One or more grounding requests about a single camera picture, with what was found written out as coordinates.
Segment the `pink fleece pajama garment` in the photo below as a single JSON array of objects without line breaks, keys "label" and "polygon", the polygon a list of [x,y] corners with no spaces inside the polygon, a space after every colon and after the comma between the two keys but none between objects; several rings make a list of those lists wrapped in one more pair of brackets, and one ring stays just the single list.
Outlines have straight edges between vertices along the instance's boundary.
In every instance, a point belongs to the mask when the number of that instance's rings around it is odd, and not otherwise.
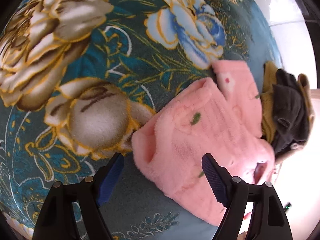
[{"label": "pink fleece pajama garment", "polygon": [[212,64],[216,78],[193,82],[132,136],[137,168],[181,207],[217,226],[225,208],[202,173],[210,153],[245,182],[262,184],[274,169],[274,150],[262,138],[262,106],[244,61]]}]

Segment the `yellow knit garment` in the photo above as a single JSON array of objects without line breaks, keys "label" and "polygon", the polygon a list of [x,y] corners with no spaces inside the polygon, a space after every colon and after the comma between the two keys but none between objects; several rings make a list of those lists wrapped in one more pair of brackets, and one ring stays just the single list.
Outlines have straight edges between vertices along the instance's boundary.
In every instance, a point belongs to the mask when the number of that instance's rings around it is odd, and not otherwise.
[{"label": "yellow knit garment", "polygon": [[273,85],[277,84],[277,66],[272,61],[264,64],[263,90],[260,94],[263,109],[262,131],[265,139],[271,143],[274,140],[276,127],[273,121]]}]

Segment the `teal floral bed blanket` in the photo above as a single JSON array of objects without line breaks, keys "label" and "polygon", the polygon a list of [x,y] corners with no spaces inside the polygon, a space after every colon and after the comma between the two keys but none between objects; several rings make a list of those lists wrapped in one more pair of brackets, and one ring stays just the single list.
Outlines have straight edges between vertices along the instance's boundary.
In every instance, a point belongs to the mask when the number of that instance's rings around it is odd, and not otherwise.
[{"label": "teal floral bed blanket", "polygon": [[52,184],[124,170],[101,209],[114,239],[211,239],[216,227],[135,167],[131,137],[218,59],[281,64],[255,0],[21,0],[1,30],[1,212],[31,239]]}]

